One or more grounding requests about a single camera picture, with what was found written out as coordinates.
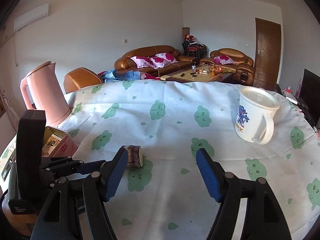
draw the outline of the pink tin box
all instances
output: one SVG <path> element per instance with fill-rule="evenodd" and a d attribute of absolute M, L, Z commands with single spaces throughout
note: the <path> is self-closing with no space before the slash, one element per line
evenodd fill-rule
<path fill-rule="evenodd" d="M 77 149 L 78 147 L 66 131 L 50 126 L 45 127 L 43 157 L 72 156 Z"/>

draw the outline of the mug with blue cartoon print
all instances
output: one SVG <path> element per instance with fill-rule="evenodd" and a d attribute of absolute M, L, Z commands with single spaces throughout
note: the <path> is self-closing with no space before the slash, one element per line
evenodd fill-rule
<path fill-rule="evenodd" d="M 262 88 L 241 87 L 239 93 L 237 135 L 247 142 L 268 143 L 274 130 L 273 117 L 280 108 L 278 100 Z"/>

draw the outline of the blue plaid cloth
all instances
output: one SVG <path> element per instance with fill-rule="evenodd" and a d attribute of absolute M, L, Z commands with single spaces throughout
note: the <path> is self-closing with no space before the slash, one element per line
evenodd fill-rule
<path fill-rule="evenodd" d="M 125 81 L 125 80 L 139 80 L 140 72 L 139 71 L 127 71 L 123 74 L 119 74 L 115 69 L 105 71 L 100 75 L 100 78 L 105 83 L 115 82 L 115 81 Z"/>

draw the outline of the coffee table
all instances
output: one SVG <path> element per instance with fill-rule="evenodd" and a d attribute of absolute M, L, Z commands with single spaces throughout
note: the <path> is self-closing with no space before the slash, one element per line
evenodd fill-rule
<path fill-rule="evenodd" d="M 198 65 L 197 69 L 207 69 L 208 65 Z M 188 83 L 188 82 L 222 82 L 222 83 L 231 83 L 234 73 L 233 72 L 227 72 L 227 73 L 219 73 L 215 76 L 212 76 L 211 73 L 208 73 L 208 75 L 203 74 L 195 74 L 196 77 L 193 77 L 190 73 L 192 73 L 191 68 L 179 70 L 176 72 L 173 72 L 171 74 L 165 75 L 160 77 L 161 80 L 165 81 L 176 81 L 179 83 Z"/>

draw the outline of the black monitor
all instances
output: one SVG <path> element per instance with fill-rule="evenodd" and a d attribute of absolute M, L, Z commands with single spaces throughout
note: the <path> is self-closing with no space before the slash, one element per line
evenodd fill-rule
<path fill-rule="evenodd" d="M 298 101 L 305 106 L 316 128 L 320 128 L 320 77 L 305 69 Z"/>

